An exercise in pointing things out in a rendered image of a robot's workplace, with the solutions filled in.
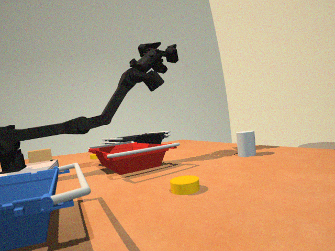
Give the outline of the tan rectangular block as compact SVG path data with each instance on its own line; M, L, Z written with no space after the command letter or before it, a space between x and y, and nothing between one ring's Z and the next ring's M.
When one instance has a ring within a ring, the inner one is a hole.
M52 160L51 149L40 149L28 151L29 163L44 162Z

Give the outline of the red plastic tray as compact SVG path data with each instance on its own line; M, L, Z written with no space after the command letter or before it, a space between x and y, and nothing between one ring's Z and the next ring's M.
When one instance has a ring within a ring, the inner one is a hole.
M162 146L166 144L141 144L141 143L128 143L128 144L122 144L122 145L116 145L116 146L107 146L107 147L101 147L97 149L89 149L88 152L95 154L101 165L111 169L112 171L123 175L127 173L133 173L136 171L141 171L153 167L159 167L161 166L161 163L163 161L164 155L166 151L169 151L169 149L176 149L175 147L169 147L166 149L161 150L155 150L155 151L147 151L132 155L124 155L120 157L114 157L114 158L107 158L107 155L109 154L115 154L115 153L122 153L127 151L133 151L133 150L139 150L139 149L147 149L151 147L156 146Z

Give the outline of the grey cylinder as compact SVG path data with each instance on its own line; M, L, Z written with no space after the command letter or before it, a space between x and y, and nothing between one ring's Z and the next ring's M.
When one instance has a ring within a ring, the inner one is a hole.
M237 134L238 156L249 157L256 155L254 131L240 131Z

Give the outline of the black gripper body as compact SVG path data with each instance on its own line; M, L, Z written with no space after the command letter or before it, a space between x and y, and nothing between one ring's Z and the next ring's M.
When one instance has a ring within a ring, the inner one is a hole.
M145 44L141 44L138 46L139 54L141 57L146 56L151 61L153 66L156 67L156 63L159 60L162 60L162 56L166 57L167 62L176 63L178 61L177 49L176 48L166 48L165 51L159 49L153 49L146 47Z

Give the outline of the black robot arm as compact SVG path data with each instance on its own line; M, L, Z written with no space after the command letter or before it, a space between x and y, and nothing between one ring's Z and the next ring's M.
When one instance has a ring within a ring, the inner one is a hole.
M15 129L15 125L0 127L0 164L2 168L0 174L18 172L27 167L23 153L21 153L21 149L19 149L20 141L59 134L86 134L90 129L110 124L112 117L127 92L129 92L136 83L143 81L151 92L164 83L164 80L158 73L164 74L168 69L162 62L163 59L156 63L156 67L152 67L152 61L146 56L143 56L138 61L133 58L129 62L132 68L129 68L122 74L116 91L99 116L91 118L81 116L64 123L27 129ZM146 73L150 68L154 71L151 70Z

